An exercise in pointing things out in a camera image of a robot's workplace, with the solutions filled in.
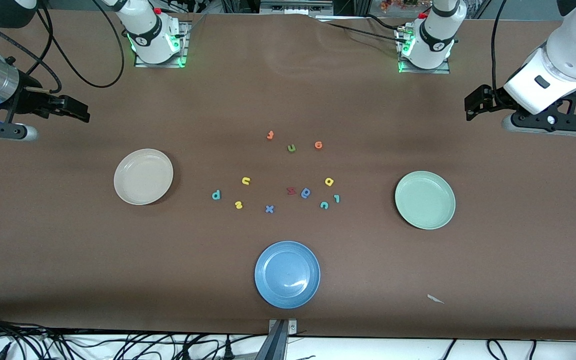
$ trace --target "plate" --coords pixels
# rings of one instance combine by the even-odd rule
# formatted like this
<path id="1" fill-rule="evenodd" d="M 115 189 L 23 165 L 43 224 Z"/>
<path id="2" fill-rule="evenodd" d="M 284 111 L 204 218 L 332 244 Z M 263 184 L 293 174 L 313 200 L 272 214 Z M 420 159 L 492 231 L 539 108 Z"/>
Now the plate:
<path id="1" fill-rule="evenodd" d="M 320 263 L 301 243 L 280 241 L 266 248 L 256 262 L 254 283 L 270 305 L 295 309 L 308 303 L 320 287 Z"/>
<path id="2" fill-rule="evenodd" d="M 146 205 L 166 194 L 172 178 L 172 162 L 166 154 L 142 148 L 119 162 L 114 171 L 114 190 L 126 203 Z"/>
<path id="3" fill-rule="evenodd" d="M 395 205 L 411 225 L 435 230 L 450 222 L 457 201 L 453 189 L 441 176 L 429 171 L 414 171 L 397 184 Z"/>

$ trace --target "blue plate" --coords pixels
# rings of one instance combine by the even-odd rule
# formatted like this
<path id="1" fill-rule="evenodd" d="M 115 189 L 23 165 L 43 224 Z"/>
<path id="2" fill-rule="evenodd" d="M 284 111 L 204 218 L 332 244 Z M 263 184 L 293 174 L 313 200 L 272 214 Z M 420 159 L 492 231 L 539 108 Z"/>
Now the blue plate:
<path id="1" fill-rule="evenodd" d="M 320 287 L 320 263 L 303 244 L 280 241 L 266 248 L 254 267 L 259 294 L 272 306 L 295 309 L 308 303 Z"/>

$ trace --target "wire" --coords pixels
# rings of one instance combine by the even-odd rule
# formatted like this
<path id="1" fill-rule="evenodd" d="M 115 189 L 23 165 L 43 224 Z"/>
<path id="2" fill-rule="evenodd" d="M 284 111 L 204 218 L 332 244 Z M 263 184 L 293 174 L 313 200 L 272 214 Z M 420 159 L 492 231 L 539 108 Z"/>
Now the wire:
<path id="1" fill-rule="evenodd" d="M 119 53 L 121 54 L 121 69 L 119 69 L 119 75 L 117 75 L 117 77 L 112 80 L 110 83 L 105 84 L 105 85 L 99 85 L 99 84 L 94 84 L 93 82 L 90 82 L 89 80 L 87 80 L 85 77 L 83 77 L 83 75 L 77 70 L 77 68 L 75 68 L 75 66 L 73 65 L 73 63 L 71 62 L 71 60 L 68 58 L 68 55 L 66 55 L 66 53 L 64 52 L 64 50 L 62 49 L 62 46 L 59 44 L 59 42 L 57 41 L 57 39 L 53 36 L 52 41 L 54 43 L 54 45 L 57 47 L 57 50 L 59 50 L 59 52 L 61 53 L 62 57 L 64 60 L 66 60 L 66 63 L 68 64 L 68 66 L 70 67 L 70 69 L 73 71 L 73 73 L 75 73 L 75 75 L 81 79 L 83 82 L 85 82 L 86 84 L 90 85 L 93 88 L 97 88 L 97 89 L 105 89 L 105 88 L 110 88 L 111 86 L 113 86 L 114 84 L 117 84 L 117 82 L 119 81 L 119 79 L 121 79 L 122 75 L 124 74 L 124 68 L 126 67 L 126 57 L 124 56 L 124 46 L 122 45 L 122 41 L 121 41 L 121 37 L 119 36 L 119 34 L 117 33 L 117 29 L 115 28 L 115 25 L 113 24 L 113 22 L 110 20 L 110 18 L 108 17 L 108 14 L 104 11 L 104 9 L 99 5 L 99 3 L 97 2 L 97 0 L 92 0 L 92 2 L 94 3 L 94 5 L 96 5 L 96 7 L 101 11 L 101 13 L 103 14 L 103 16 L 105 17 L 106 21 L 108 22 L 108 24 L 110 24 L 110 27 L 112 28 L 112 32 L 114 33 L 114 37 L 117 40 L 117 44 L 119 45 Z M 41 4 L 42 8 L 46 11 L 48 11 L 46 9 L 46 5 L 45 4 Z M 46 30 L 49 31 L 49 26 L 42 20 L 41 21 L 43 23 L 44 28 L 46 28 Z"/>
<path id="2" fill-rule="evenodd" d="M 41 51 L 41 55 L 39 55 L 39 59 L 43 60 L 46 58 L 46 54 L 48 54 L 48 50 L 50 50 L 51 45 L 53 45 L 53 35 L 54 33 L 54 27 L 53 27 L 53 21 L 50 18 L 50 14 L 48 13 L 48 10 L 46 9 L 46 7 L 44 6 L 44 10 L 43 10 L 46 19 L 48 20 L 48 41 L 46 41 L 46 45 L 43 47 L 43 51 Z M 37 16 L 39 16 L 39 18 L 41 19 L 41 22 L 44 22 L 44 18 L 42 16 L 42 13 L 39 11 L 39 9 L 37 9 Z M 33 73 L 33 71 L 35 71 L 35 69 L 39 66 L 39 62 L 35 61 L 34 65 L 30 67 L 30 69 L 28 69 L 28 71 L 25 72 L 26 75 L 30 75 Z"/>
<path id="3" fill-rule="evenodd" d="M 499 25 L 499 18 L 501 17 L 501 12 L 506 6 L 508 0 L 503 0 L 501 5 L 499 5 L 499 11 L 496 12 L 496 18 L 494 18 L 494 25 L 492 25 L 492 35 L 490 36 L 490 60 L 492 63 L 492 92 L 494 95 L 494 100 L 496 100 L 498 105 L 505 106 L 504 102 L 499 98 L 497 91 L 497 58 L 495 56 L 495 39 L 497 37 L 497 26 Z"/>
<path id="4" fill-rule="evenodd" d="M 206 17 L 206 13 L 202 14 L 201 17 L 199 18 L 199 20 L 197 20 L 197 22 L 195 22 L 188 31 L 185 32 L 185 34 L 183 34 L 184 37 L 187 37 L 188 35 L 190 35 L 190 32 L 192 32 L 192 30 L 194 30 L 196 27 L 199 26 L 199 24 L 202 23 L 202 21 L 204 20 L 204 18 Z"/>
<path id="5" fill-rule="evenodd" d="M 452 339 L 452 342 L 450 343 L 450 345 L 448 345 L 448 349 L 446 349 L 446 353 L 443 354 L 443 357 L 441 358 L 441 360 L 448 359 L 448 355 L 450 355 L 450 351 L 453 350 L 453 347 L 455 346 L 456 342 L 457 342 L 457 339 Z"/>
<path id="6" fill-rule="evenodd" d="M 143 355 L 150 355 L 150 354 L 157 354 L 159 356 L 159 360 L 163 360 L 162 353 L 160 353 L 159 351 L 148 351 L 148 352 L 142 353 L 141 355 L 143 356 Z"/>
<path id="7" fill-rule="evenodd" d="M 392 40 L 394 42 L 397 43 L 404 43 L 406 40 L 404 39 L 400 39 L 400 38 L 393 38 L 390 36 L 384 36 L 384 35 L 380 35 L 380 34 L 375 34 L 374 32 L 368 32 L 368 31 L 364 31 L 364 30 L 359 30 L 359 29 L 354 29 L 352 27 L 347 27 L 347 26 L 343 26 L 343 25 L 337 25 L 336 23 L 329 23 L 327 22 L 328 25 L 332 26 L 332 27 L 336 27 L 336 28 L 342 28 L 345 30 L 350 30 L 351 32 L 357 32 L 357 33 L 361 33 L 361 34 L 366 34 L 366 35 L 370 35 L 372 37 L 377 37 L 377 38 L 382 38 L 382 39 L 388 39 L 388 40 Z"/>
<path id="8" fill-rule="evenodd" d="M 162 336 L 158 341 L 162 341 L 165 338 L 172 338 L 172 334 Z M 146 346 L 146 348 L 143 349 L 137 356 L 133 357 L 132 360 L 138 360 L 140 356 L 146 354 L 148 352 L 148 350 L 151 350 L 151 348 L 153 348 L 153 346 L 155 346 L 157 344 L 158 344 L 157 341 L 153 341 L 152 344 L 149 344 L 148 346 Z"/>
<path id="9" fill-rule="evenodd" d="M 486 4 L 477 10 L 477 13 L 478 13 L 477 19 L 482 18 L 482 15 L 484 14 L 484 12 L 486 12 L 486 10 L 488 9 L 488 7 L 491 3 L 492 3 L 492 0 L 487 0 Z"/>
<path id="10" fill-rule="evenodd" d="M 14 47 L 18 48 L 19 50 L 23 51 L 26 55 L 28 55 L 29 57 L 31 57 L 32 59 L 34 59 L 35 62 L 38 62 L 44 69 L 46 69 L 46 71 L 48 71 L 48 73 L 50 74 L 50 76 L 52 76 L 52 78 L 54 79 L 54 81 L 57 83 L 57 89 L 51 89 L 50 93 L 51 94 L 57 94 L 58 92 L 62 91 L 62 81 L 59 79 L 59 77 L 57 76 L 57 74 L 53 71 L 52 68 L 50 68 L 50 66 L 48 66 L 44 60 L 39 59 L 39 57 L 37 55 L 35 55 L 32 51 L 28 50 L 27 48 L 25 48 L 24 46 L 22 46 L 20 43 L 18 43 L 17 41 L 14 41 L 14 39 L 11 39 L 8 35 L 4 34 L 3 32 L 0 31 L 0 37 L 2 39 L 4 39 L 5 41 L 9 42 L 10 44 L 12 44 Z"/>
<path id="11" fill-rule="evenodd" d="M 74 344 L 74 346 L 82 348 L 82 349 L 90 349 L 90 348 L 98 347 L 98 346 L 101 346 L 102 344 L 107 344 L 107 343 L 124 343 L 124 342 L 126 342 L 126 340 L 125 339 L 108 339 L 108 340 L 96 342 L 95 344 L 80 344 L 80 343 L 76 342 L 75 340 L 71 340 L 71 339 L 64 339 L 64 342 Z M 128 342 L 129 343 L 137 343 L 137 344 L 161 344 L 163 346 L 171 346 L 171 345 L 178 345 L 179 344 L 179 342 L 174 341 L 174 338 L 171 338 L 171 341 L 144 341 L 144 340 L 132 341 L 132 340 L 128 340 Z M 198 341 L 197 342 L 197 344 L 203 344 L 203 343 L 204 343 L 204 341 Z"/>
<path id="12" fill-rule="evenodd" d="M 230 344 L 235 344 L 236 342 L 241 342 L 241 341 L 243 341 L 243 340 L 247 340 L 247 339 L 254 338 L 254 337 L 266 337 L 266 336 L 267 336 L 267 334 L 265 334 L 265 333 L 264 333 L 264 334 L 259 334 L 259 335 L 247 335 L 247 336 L 244 336 L 244 337 L 240 337 L 240 338 L 238 338 L 238 339 L 235 339 L 235 340 L 231 340 L 231 341 L 230 341 Z M 223 348 L 225 348 L 225 347 L 226 347 L 225 344 L 223 344 L 222 346 L 217 347 L 217 348 L 214 349 L 213 351 L 210 351 L 208 354 L 206 354 L 206 356 L 202 357 L 201 360 L 207 360 L 207 359 L 210 357 L 210 355 L 212 355 L 213 353 L 214 353 L 215 355 L 217 355 L 217 353 L 218 353 L 220 350 L 222 350 Z"/>
<path id="13" fill-rule="evenodd" d="M 348 4 L 350 4 L 350 0 L 346 1 L 345 4 L 343 4 L 343 6 L 341 7 L 341 9 L 339 9 L 339 12 L 337 12 L 336 14 L 339 15 L 341 14 L 344 9 L 348 6 Z"/>
<path id="14" fill-rule="evenodd" d="M 30 342 L 30 340 L 26 339 L 25 336 L 22 336 L 18 331 L 14 330 L 11 326 L 8 326 L 6 323 L 0 322 L 0 330 L 2 330 L 9 337 L 13 338 L 14 342 L 16 342 L 16 344 L 19 346 L 19 349 L 21 350 L 23 360 L 27 360 L 27 356 L 26 352 L 24 351 L 24 347 L 22 346 L 21 341 L 19 340 L 25 342 L 30 347 L 30 349 L 32 349 L 34 354 L 37 355 L 37 358 L 39 359 L 44 358 L 43 353 L 39 353 L 37 348 L 35 348 L 35 346 L 32 344 L 32 342 Z"/>
<path id="15" fill-rule="evenodd" d="M 532 341 L 532 348 L 530 349 L 530 355 L 528 355 L 528 360 L 533 360 L 533 355 L 535 355 L 535 350 L 537 350 L 537 340 Z"/>
<path id="16" fill-rule="evenodd" d="M 496 347 L 499 348 L 499 350 L 501 351 L 501 354 L 503 355 L 503 360 L 508 360 L 508 357 L 506 357 L 506 353 L 504 352 L 504 348 L 501 347 L 501 345 L 499 344 L 499 342 L 497 340 L 493 340 L 493 339 L 489 339 L 486 341 L 486 348 L 488 350 L 488 353 L 490 354 L 490 356 L 492 356 L 493 358 L 495 358 L 496 360 L 501 360 L 501 358 L 498 358 L 492 351 L 492 349 L 490 348 L 490 343 L 494 343 L 496 345 Z"/>
<path id="17" fill-rule="evenodd" d="M 397 26 L 388 25 L 388 23 L 383 22 L 381 18 L 378 18 L 377 16 L 375 16 L 374 14 L 371 14 L 371 13 L 365 14 L 363 17 L 375 20 L 382 27 L 384 27 L 386 29 L 390 29 L 390 30 L 397 30 L 397 28 L 401 26 L 401 25 L 397 25 Z"/>
<path id="18" fill-rule="evenodd" d="M 179 5 L 173 5 L 170 1 L 167 1 L 167 5 L 173 9 L 177 9 L 177 10 L 180 10 L 180 11 L 185 12 L 185 13 L 189 12 L 187 9 L 184 9 L 183 7 L 181 7 Z"/>

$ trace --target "white plate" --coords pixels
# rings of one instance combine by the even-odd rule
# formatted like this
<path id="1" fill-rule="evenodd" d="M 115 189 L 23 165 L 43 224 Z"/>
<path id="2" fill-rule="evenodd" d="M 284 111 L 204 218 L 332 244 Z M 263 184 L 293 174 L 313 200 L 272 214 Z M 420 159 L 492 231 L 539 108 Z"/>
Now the white plate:
<path id="1" fill-rule="evenodd" d="M 114 171 L 114 190 L 126 203 L 146 205 L 166 194 L 172 178 L 172 162 L 166 154 L 142 148 L 119 162 Z"/>
<path id="2" fill-rule="evenodd" d="M 410 224 L 435 230 L 453 218 L 457 202 L 453 189 L 441 176 L 429 171 L 414 171 L 397 184 L 395 204 Z"/>

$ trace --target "black cable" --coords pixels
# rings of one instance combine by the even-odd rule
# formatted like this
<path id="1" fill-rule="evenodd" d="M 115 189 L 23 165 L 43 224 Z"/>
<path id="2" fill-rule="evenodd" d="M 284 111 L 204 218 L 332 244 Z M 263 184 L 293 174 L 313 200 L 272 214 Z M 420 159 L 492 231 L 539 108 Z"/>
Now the black cable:
<path id="1" fill-rule="evenodd" d="M 233 353 L 233 347 L 231 346 L 231 336 L 226 335 L 226 349 L 223 352 L 222 360 L 234 360 L 235 354 Z"/>
<path id="2" fill-rule="evenodd" d="M 70 355 L 70 358 L 72 360 L 75 360 L 74 355 L 76 355 L 78 358 L 80 358 L 81 360 L 88 360 L 87 358 L 83 357 L 80 353 L 78 353 L 77 351 L 75 351 L 73 348 L 70 347 L 70 345 L 68 345 L 65 340 L 66 338 L 64 337 L 64 335 L 60 334 L 57 336 L 57 339 L 59 340 L 59 344 L 63 345 L 66 348 L 66 352 L 68 353 L 68 355 Z"/>
<path id="3" fill-rule="evenodd" d="M 477 16 L 477 19 L 482 18 L 482 15 L 486 12 L 486 10 L 488 9 L 488 7 L 491 3 L 492 3 L 492 0 L 487 0 L 486 6 L 484 6 L 483 8 L 480 7 L 480 9 L 477 10 L 477 12 L 479 13 L 479 16 Z"/>
<path id="4" fill-rule="evenodd" d="M 499 18 L 501 17 L 501 12 L 506 6 L 507 0 L 503 0 L 499 6 L 499 11 L 496 12 L 496 18 L 494 18 L 494 24 L 492 25 L 492 35 L 490 36 L 490 60 L 492 63 L 492 92 L 494 95 L 494 100 L 496 100 L 498 105 L 505 106 L 504 102 L 499 98 L 497 91 L 497 59 L 495 57 L 495 39 L 497 36 L 497 26 L 499 25 Z"/>
<path id="5" fill-rule="evenodd" d="M 533 355 L 535 355 L 535 350 L 537 350 L 537 340 L 532 341 L 532 348 L 530 349 L 530 355 L 528 355 L 528 360 L 533 360 Z"/>
<path id="6" fill-rule="evenodd" d="M 108 24 L 110 24 L 110 27 L 112 28 L 112 32 L 114 33 L 114 37 L 117 40 L 117 44 L 119 45 L 119 53 L 121 54 L 121 69 L 119 69 L 119 75 L 117 75 L 117 77 L 114 80 L 112 80 L 110 83 L 105 84 L 105 85 L 98 85 L 98 84 L 94 84 L 93 82 L 90 82 L 85 77 L 83 77 L 83 75 L 77 70 L 77 68 L 75 68 L 75 66 L 73 65 L 71 60 L 68 58 L 68 55 L 66 55 L 66 53 L 62 49 L 61 45 L 59 44 L 59 42 L 57 41 L 57 39 L 54 36 L 52 38 L 52 41 L 53 41 L 54 45 L 57 47 L 57 50 L 59 50 L 59 52 L 61 53 L 61 56 L 63 57 L 63 59 L 66 60 L 66 63 L 68 64 L 70 69 L 73 71 L 73 73 L 75 73 L 75 75 L 79 79 L 81 79 L 83 82 L 85 82 L 86 84 L 90 85 L 93 88 L 105 89 L 105 88 L 110 88 L 111 86 L 116 84 L 119 81 L 119 79 L 121 79 L 122 75 L 124 74 L 124 68 L 126 66 L 126 58 L 124 56 L 124 46 L 122 45 L 121 37 L 117 33 L 117 29 L 115 28 L 115 25 L 113 24 L 113 22 L 108 17 L 108 14 L 99 5 L 97 0 L 92 0 L 92 2 L 101 11 L 101 13 L 105 17 L 106 21 L 108 22 Z M 44 23 L 43 25 L 44 25 L 44 27 L 46 27 L 46 30 L 48 30 L 48 25 L 46 25 L 46 23 Z"/>
<path id="7" fill-rule="evenodd" d="M 39 342 L 39 340 L 35 339 L 34 337 L 28 337 L 22 335 L 20 333 L 20 328 L 9 326 L 4 321 L 0 321 L 0 333 L 3 333 L 7 337 L 13 338 L 14 342 L 16 342 L 16 344 L 19 346 L 19 349 L 21 350 L 22 353 L 22 357 L 24 359 L 26 359 L 26 352 L 24 350 L 24 347 L 22 346 L 22 342 L 24 342 L 34 352 L 34 354 L 39 360 L 42 360 L 46 357 L 41 342 Z M 34 344 L 31 341 L 37 344 L 39 350 L 34 346 Z"/>
<path id="8" fill-rule="evenodd" d="M 343 4 L 341 9 L 339 9 L 339 11 L 336 14 L 339 16 L 341 13 L 343 13 L 344 9 L 348 6 L 348 4 L 350 4 L 350 0 L 346 1 L 345 4 Z"/>
<path id="9" fill-rule="evenodd" d="M 175 354 L 177 353 L 177 343 L 175 342 L 175 337 L 173 336 L 170 340 L 172 340 L 172 355 L 173 357 L 175 356 Z"/>
<path id="10" fill-rule="evenodd" d="M 456 342 L 457 342 L 457 339 L 452 339 L 452 342 L 450 343 L 450 345 L 448 345 L 448 348 L 446 349 L 446 353 L 443 354 L 443 357 L 441 358 L 441 360 L 448 359 L 448 355 L 450 355 L 450 351 L 453 350 L 453 347 L 455 346 Z"/>
<path id="11" fill-rule="evenodd" d="M 44 4 L 44 0 L 39 0 L 39 2 L 41 4 Z M 43 60 L 46 58 L 46 54 L 48 54 L 48 50 L 50 50 L 51 45 L 53 45 L 53 37 L 54 37 L 54 27 L 53 27 L 53 21 L 50 18 L 50 14 L 48 13 L 48 9 L 46 9 L 46 5 L 43 5 L 43 13 L 46 16 L 46 20 L 48 22 L 48 41 L 46 41 L 46 45 L 43 47 L 43 51 L 41 51 L 41 55 L 39 55 L 39 59 Z M 41 22 L 44 22 L 44 18 L 42 16 L 42 13 L 39 11 L 39 9 L 37 9 L 37 16 L 39 16 L 39 19 L 41 19 Z M 35 71 L 35 69 L 39 66 L 39 62 L 35 61 L 34 65 L 30 67 L 30 69 L 28 69 L 28 71 L 25 72 L 26 75 L 30 75 L 33 73 L 33 71 Z"/>
<path id="12" fill-rule="evenodd" d="M 357 32 L 357 33 L 361 33 L 361 34 L 366 34 L 366 35 L 370 35 L 373 37 L 377 37 L 377 38 L 382 38 L 382 39 L 388 39 L 388 40 L 392 40 L 394 42 L 397 43 L 405 43 L 406 40 L 404 39 L 400 39 L 400 38 L 393 38 L 390 36 L 384 36 L 384 35 L 380 35 L 380 34 L 375 34 L 374 32 L 368 32 L 368 31 L 364 31 L 364 30 L 359 30 L 359 29 L 354 29 L 352 27 L 347 27 L 347 26 L 343 26 L 343 25 L 337 25 L 336 23 L 329 23 L 327 22 L 328 25 L 332 26 L 332 27 L 336 27 L 336 28 L 342 28 L 345 30 L 350 30 L 352 32 Z"/>
<path id="13" fill-rule="evenodd" d="M 163 356 L 162 356 L 162 353 L 160 353 L 159 351 L 148 351 L 148 352 L 142 353 L 141 355 L 143 356 L 143 355 L 150 355 L 150 354 L 157 354 L 157 355 L 159 355 L 159 360 L 163 360 L 163 359 L 164 359 Z"/>
<path id="14" fill-rule="evenodd" d="M 80 344 L 78 342 L 76 342 L 75 340 L 71 340 L 71 339 L 65 339 L 64 340 L 67 343 L 71 343 L 74 344 L 74 346 L 82 348 L 82 349 L 89 349 L 89 348 L 94 348 L 94 347 L 98 347 L 101 346 L 102 344 L 107 344 L 107 343 L 124 343 L 126 342 L 125 339 L 108 339 L 108 340 L 103 340 L 103 341 L 99 341 L 96 342 L 95 344 Z M 179 344 L 179 342 L 176 342 L 174 340 L 171 341 L 132 341 L 132 340 L 128 340 L 128 342 L 132 343 L 135 342 L 137 344 L 160 344 L 163 346 L 171 346 L 171 345 L 175 345 L 175 344 Z"/>
<path id="15" fill-rule="evenodd" d="M 188 339 L 190 339 L 190 333 L 188 333 L 185 336 L 185 339 L 183 339 L 183 346 L 181 346 L 181 351 L 179 351 L 178 353 L 174 354 L 172 357 L 172 360 L 179 360 L 181 359 L 181 357 L 184 354 L 184 351 L 186 350 L 186 344 L 188 344 Z"/>
<path id="16" fill-rule="evenodd" d="M 146 346 L 145 349 L 143 349 L 137 356 L 133 357 L 132 360 L 138 360 L 140 358 L 140 356 L 144 355 L 145 353 L 147 353 L 149 350 L 151 350 L 151 348 L 153 348 L 153 346 L 159 344 L 160 341 L 163 341 L 165 338 L 171 338 L 172 335 L 166 335 L 166 336 L 162 336 L 158 341 L 153 341 L 151 344 L 149 344 L 148 346 Z"/>
<path id="17" fill-rule="evenodd" d="M 393 26 L 393 25 L 388 25 L 388 23 L 385 23 L 382 21 L 381 18 L 378 18 L 377 16 L 375 16 L 374 14 L 364 14 L 363 16 L 364 18 L 370 18 L 372 20 L 375 20 L 377 23 L 379 23 L 379 25 L 381 25 L 382 27 L 386 28 L 386 29 L 390 29 L 390 30 L 397 30 L 398 27 L 400 27 L 401 25 L 398 26 Z"/>
<path id="18" fill-rule="evenodd" d="M 128 335 L 126 337 L 126 343 L 121 347 L 121 349 L 119 349 L 119 351 L 117 351 L 117 353 L 114 355 L 114 358 L 112 358 L 112 360 L 124 360 L 124 356 L 128 353 L 128 351 L 130 351 L 130 349 L 132 349 L 137 344 L 139 344 L 139 342 L 135 341 L 135 339 L 137 339 L 140 336 L 142 336 L 142 338 L 140 340 L 145 340 L 148 337 L 151 337 L 151 334 L 146 333 L 145 335 L 144 334 L 135 335 L 135 337 L 132 338 L 133 342 L 131 344 L 130 344 L 130 342 L 128 342 L 128 339 L 130 339 L 130 335 Z"/>
<path id="19" fill-rule="evenodd" d="M 46 346 L 46 340 L 42 339 L 41 342 L 43 344 L 43 347 L 46 349 L 46 356 L 48 357 L 48 359 L 52 359 L 53 357 L 50 354 L 50 348 L 54 346 L 55 342 L 53 341 L 50 346 Z"/>
<path id="20" fill-rule="evenodd" d="M 207 336 L 208 335 L 206 333 L 202 333 L 201 335 L 198 335 L 197 337 L 192 338 L 192 340 L 190 340 L 190 342 L 184 341 L 184 344 L 183 344 L 182 349 L 181 349 L 181 353 L 179 354 L 181 360 L 185 360 L 185 359 L 190 360 L 190 348 L 192 346 L 194 346 L 195 344 L 197 344 L 199 339 L 205 338 Z"/>
<path id="21" fill-rule="evenodd" d="M 267 334 L 264 333 L 264 334 L 258 334 L 258 335 L 247 335 L 247 336 L 235 339 L 235 340 L 231 340 L 230 344 L 235 344 L 236 342 L 240 342 L 240 341 L 247 340 L 247 339 L 254 338 L 254 337 L 267 337 Z M 217 352 L 219 352 L 220 350 L 222 350 L 225 347 L 226 347 L 225 344 L 217 347 L 213 351 L 210 351 L 206 356 L 202 357 L 201 360 L 207 360 L 210 357 L 210 355 L 212 355 L 213 353 L 217 354 Z"/>
<path id="22" fill-rule="evenodd" d="M 173 5 L 170 0 L 167 1 L 167 5 L 168 5 L 169 7 L 171 7 L 171 8 L 174 8 L 174 9 L 177 9 L 177 10 L 180 10 L 180 11 L 183 11 L 183 12 L 185 12 L 185 13 L 188 13 L 188 12 L 189 12 L 187 9 L 184 9 L 183 7 L 181 7 L 181 6 L 179 6 L 179 5 Z"/>
<path id="23" fill-rule="evenodd" d="M 496 360 L 501 360 L 501 358 L 498 358 L 493 352 L 492 349 L 490 348 L 490 343 L 494 343 L 496 345 L 496 347 L 499 348 L 499 350 L 501 351 L 501 354 L 503 356 L 503 360 L 508 360 L 508 357 L 506 357 L 506 353 L 504 351 L 504 348 L 501 347 L 501 345 L 499 344 L 499 342 L 497 340 L 487 340 L 486 341 L 486 348 L 488 350 L 488 353 L 490 354 L 490 356 L 492 356 L 493 358 L 495 358 Z"/>
<path id="24" fill-rule="evenodd" d="M 37 55 L 35 55 L 32 51 L 28 50 L 27 48 L 23 47 L 20 43 L 18 43 L 17 41 L 14 41 L 14 39 L 11 39 L 8 35 L 4 34 L 3 32 L 0 31 L 0 37 L 2 39 L 4 39 L 5 41 L 9 42 L 10 44 L 14 45 L 14 47 L 18 48 L 19 50 L 23 51 L 26 55 L 28 55 L 29 57 L 31 57 L 35 62 L 38 62 L 44 69 L 46 69 L 46 71 L 48 71 L 48 73 L 50 74 L 50 76 L 52 76 L 52 78 L 54 79 L 54 81 L 57 83 L 57 89 L 51 89 L 50 93 L 51 94 L 57 94 L 58 92 L 62 91 L 62 81 L 59 79 L 59 77 L 57 76 L 57 74 L 53 71 L 52 68 L 50 68 L 50 66 L 48 66 L 44 60 L 39 59 L 39 57 Z"/>
<path id="25" fill-rule="evenodd" d="M 57 344 L 56 348 L 57 351 L 61 354 L 61 357 L 64 360 L 68 360 L 68 356 L 66 355 L 66 351 L 64 351 L 64 344 L 62 344 L 62 342 L 59 340 L 58 335 L 55 335 L 55 337 L 51 337 L 52 339 L 52 343 L 53 344 Z"/>

